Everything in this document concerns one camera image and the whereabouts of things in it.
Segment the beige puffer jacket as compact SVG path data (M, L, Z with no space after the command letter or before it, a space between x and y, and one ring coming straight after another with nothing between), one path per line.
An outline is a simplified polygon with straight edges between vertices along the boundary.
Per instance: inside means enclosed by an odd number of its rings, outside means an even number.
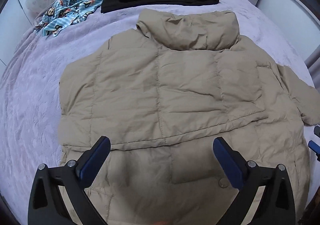
M237 193L212 150L219 136L260 166L284 164L303 213L319 92L240 35L231 11L143 10L66 66L60 104L63 163L111 141L87 190L108 224L215 224Z

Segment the lavender bed blanket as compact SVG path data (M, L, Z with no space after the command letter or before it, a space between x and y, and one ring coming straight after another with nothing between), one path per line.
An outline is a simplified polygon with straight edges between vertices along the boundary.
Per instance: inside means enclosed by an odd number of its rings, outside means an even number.
M196 14L235 12L248 36L278 64L289 66L312 85L308 69L280 29L248 0L220 0L215 6L158 5L160 11ZM95 13L58 36L28 30L1 77L1 195L20 224L27 223L28 203L37 166L57 166L60 122L59 81L65 67L95 52L111 36L135 27L140 7Z

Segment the blue monkey print pajamas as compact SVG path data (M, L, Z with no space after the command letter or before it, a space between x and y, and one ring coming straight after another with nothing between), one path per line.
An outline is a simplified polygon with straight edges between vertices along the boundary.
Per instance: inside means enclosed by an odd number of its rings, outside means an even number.
M57 0L34 27L43 36L57 36L66 27L84 22L103 0Z

